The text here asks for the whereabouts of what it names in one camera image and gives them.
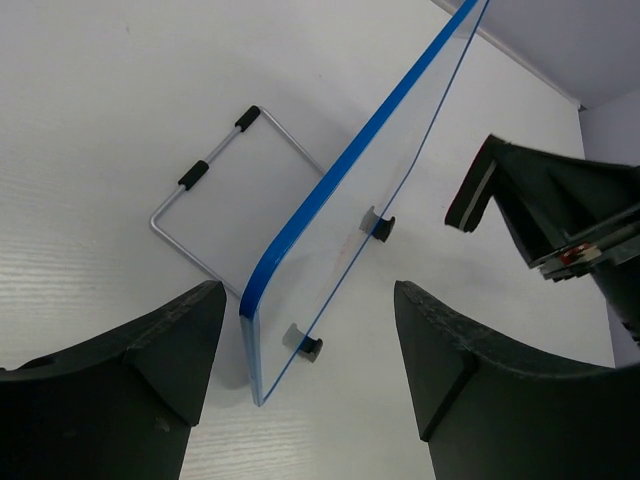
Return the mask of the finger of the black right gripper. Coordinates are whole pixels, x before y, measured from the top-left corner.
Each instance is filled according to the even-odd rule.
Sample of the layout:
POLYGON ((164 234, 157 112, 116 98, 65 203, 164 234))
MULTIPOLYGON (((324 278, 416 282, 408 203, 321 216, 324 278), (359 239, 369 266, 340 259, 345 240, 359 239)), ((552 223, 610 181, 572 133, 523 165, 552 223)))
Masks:
POLYGON ((493 198, 528 267, 639 204, 639 169, 503 143, 491 148, 493 198))

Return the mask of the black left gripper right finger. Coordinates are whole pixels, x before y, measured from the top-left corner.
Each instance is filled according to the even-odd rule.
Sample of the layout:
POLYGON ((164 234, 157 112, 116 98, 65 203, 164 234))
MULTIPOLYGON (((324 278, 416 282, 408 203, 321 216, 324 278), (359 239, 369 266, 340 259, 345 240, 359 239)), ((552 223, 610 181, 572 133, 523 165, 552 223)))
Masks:
POLYGON ((639 369, 551 354, 410 281, 394 313, 419 436, 439 479, 635 479, 639 369))

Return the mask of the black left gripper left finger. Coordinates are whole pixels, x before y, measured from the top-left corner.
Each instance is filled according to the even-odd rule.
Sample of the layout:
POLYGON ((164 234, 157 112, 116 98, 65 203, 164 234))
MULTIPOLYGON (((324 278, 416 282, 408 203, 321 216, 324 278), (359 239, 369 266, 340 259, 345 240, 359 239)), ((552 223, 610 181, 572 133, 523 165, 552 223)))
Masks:
POLYGON ((1 372, 4 479, 177 479, 226 308, 205 281, 164 306, 1 372))

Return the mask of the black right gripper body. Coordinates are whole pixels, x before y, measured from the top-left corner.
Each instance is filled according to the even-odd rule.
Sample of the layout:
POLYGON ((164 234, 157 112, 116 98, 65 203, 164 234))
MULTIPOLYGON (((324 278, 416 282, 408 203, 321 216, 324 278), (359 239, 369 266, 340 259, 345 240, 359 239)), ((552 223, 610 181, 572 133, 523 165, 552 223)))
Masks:
POLYGON ((554 282, 589 275, 622 326, 639 341, 639 206, 633 205, 572 236, 537 261, 554 282))

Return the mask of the blue-edged small whiteboard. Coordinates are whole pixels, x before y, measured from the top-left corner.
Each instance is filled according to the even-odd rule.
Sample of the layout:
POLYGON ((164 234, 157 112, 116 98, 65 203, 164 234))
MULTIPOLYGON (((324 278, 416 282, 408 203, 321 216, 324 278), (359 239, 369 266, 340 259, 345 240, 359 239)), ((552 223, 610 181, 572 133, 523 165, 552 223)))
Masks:
POLYGON ((417 163, 488 4, 465 1, 266 248, 239 306, 262 406, 312 342, 324 310, 417 163))

